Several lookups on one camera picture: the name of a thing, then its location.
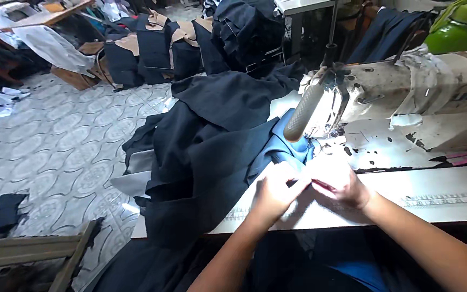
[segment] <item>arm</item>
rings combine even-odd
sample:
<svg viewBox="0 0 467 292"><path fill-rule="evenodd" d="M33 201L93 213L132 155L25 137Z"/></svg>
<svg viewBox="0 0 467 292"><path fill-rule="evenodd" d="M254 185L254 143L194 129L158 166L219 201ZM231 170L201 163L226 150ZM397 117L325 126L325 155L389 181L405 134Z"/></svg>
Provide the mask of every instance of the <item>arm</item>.
<svg viewBox="0 0 467 292"><path fill-rule="evenodd" d="M467 292L467 245L378 193L362 209L448 291Z"/></svg>
<svg viewBox="0 0 467 292"><path fill-rule="evenodd" d="M307 165L317 191L360 209L445 289L467 292L466 244L368 189L340 158L318 158Z"/></svg>
<svg viewBox="0 0 467 292"><path fill-rule="evenodd" d="M188 291L223 292L240 289L257 242L311 182L307 178L299 179L288 188L286 182L295 177L297 173L287 162L273 166L262 182L258 199L246 219L206 265Z"/></svg>

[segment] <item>industrial sewing machine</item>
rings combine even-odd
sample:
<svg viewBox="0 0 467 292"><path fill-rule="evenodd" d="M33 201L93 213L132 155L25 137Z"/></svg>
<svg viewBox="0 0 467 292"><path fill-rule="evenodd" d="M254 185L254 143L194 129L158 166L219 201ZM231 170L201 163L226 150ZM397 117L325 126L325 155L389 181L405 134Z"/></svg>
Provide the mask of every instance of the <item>industrial sewing machine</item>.
<svg viewBox="0 0 467 292"><path fill-rule="evenodd" d="M396 63L334 63L305 76L302 91L285 132L290 141L304 131L335 137L347 123L388 118L425 149L467 147L467 52L433 56L420 47Z"/></svg>

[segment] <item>measuring tape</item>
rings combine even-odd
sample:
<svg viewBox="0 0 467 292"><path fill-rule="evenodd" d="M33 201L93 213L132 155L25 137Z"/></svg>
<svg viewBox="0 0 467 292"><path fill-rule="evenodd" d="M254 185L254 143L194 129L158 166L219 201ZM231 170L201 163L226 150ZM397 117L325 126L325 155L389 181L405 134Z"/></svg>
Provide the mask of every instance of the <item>measuring tape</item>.
<svg viewBox="0 0 467 292"><path fill-rule="evenodd" d="M405 209L440 208L459 205L467 207L467 193L406 196L394 202ZM330 201L329 205L325 206L324 209L331 213L359 213L358 210L344 207L344 205L336 201ZM249 208L234 207L223 221L243 221L249 212ZM289 218L292 215L293 211L288 211L282 217Z"/></svg>

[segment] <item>patterned floor tile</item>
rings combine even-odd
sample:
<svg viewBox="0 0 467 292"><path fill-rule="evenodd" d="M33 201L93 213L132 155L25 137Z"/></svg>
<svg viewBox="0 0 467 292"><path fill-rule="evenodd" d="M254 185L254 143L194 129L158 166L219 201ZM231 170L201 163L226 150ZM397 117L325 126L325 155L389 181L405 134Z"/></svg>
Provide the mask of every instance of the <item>patterned floor tile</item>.
<svg viewBox="0 0 467 292"><path fill-rule="evenodd" d="M78 91L52 74L33 76L25 87L31 95L0 118L0 195L30 193L20 206L28 215L10 235L72 235L105 216L73 281L78 292L125 245L138 218L134 200L109 183L125 171L121 145L176 99L170 84Z"/></svg>

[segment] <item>hand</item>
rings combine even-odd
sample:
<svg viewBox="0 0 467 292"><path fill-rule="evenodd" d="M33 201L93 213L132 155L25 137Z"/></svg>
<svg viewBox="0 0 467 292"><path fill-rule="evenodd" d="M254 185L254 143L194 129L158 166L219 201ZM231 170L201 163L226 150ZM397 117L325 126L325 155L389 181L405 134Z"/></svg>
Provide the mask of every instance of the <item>hand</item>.
<svg viewBox="0 0 467 292"><path fill-rule="evenodd" d="M308 161L302 172L311 177L316 191L356 209L363 209L373 194L340 153L320 154Z"/></svg>
<svg viewBox="0 0 467 292"><path fill-rule="evenodd" d="M254 223L261 224L262 229L268 229L286 212L298 195L311 183L308 177L298 179L298 172L289 163L281 162L269 169L270 173L262 181L262 187L255 206L248 216ZM290 188L286 183L298 179Z"/></svg>

